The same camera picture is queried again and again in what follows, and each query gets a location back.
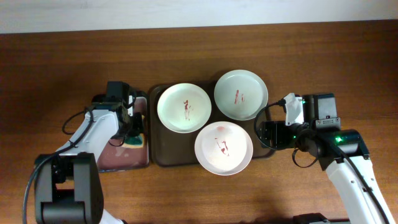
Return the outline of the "white plate bottom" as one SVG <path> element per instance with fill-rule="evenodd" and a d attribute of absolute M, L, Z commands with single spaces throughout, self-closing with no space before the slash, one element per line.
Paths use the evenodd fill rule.
<path fill-rule="evenodd" d="M 200 165 L 216 175 L 234 175 L 250 163 L 254 148 L 251 137 L 237 124 L 219 121 L 205 126 L 195 140 Z"/>

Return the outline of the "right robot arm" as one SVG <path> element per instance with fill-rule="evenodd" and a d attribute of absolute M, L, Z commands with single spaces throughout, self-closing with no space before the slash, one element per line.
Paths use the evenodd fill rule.
<path fill-rule="evenodd" d="M 254 121 L 254 133 L 272 151 L 307 152 L 338 191 L 350 223 L 394 223 L 377 184 L 369 150 L 358 131 L 343 130 L 332 93 L 289 93 L 275 103 L 284 121 Z"/>

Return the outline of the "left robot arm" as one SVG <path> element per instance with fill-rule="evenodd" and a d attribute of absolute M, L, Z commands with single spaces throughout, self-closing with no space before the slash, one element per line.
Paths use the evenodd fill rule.
<path fill-rule="evenodd" d="M 36 158 L 25 190 L 34 189 L 37 223 L 122 223 L 104 209 L 97 161 L 110 140 L 143 128 L 132 115 L 136 98 L 127 83 L 108 82 L 106 93 L 81 112 L 85 118 L 71 138 Z"/>

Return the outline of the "green yellow sponge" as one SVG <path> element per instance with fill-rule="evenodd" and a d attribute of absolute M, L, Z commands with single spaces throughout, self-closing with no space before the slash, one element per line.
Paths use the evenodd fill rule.
<path fill-rule="evenodd" d="M 140 148 L 144 145 L 144 141 L 145 141 L 145 134 L 143 132 L 139 136 L 136 136 L 134 138 L 126 137 L 122 147 L 131 148 L 131 149 Z"/>

